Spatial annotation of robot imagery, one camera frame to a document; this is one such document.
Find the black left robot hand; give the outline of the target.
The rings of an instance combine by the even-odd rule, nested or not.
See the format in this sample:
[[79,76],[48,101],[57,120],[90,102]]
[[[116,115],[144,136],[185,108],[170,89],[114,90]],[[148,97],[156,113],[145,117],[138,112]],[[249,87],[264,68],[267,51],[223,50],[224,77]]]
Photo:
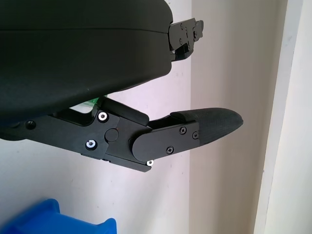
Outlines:
[[174,22],[163,0],[3,0],[0,137],[32,140],[147,172],[155,159],[214,142],[243,124],[206,108],[149,117],[107,98],[167,75],[204,23]]

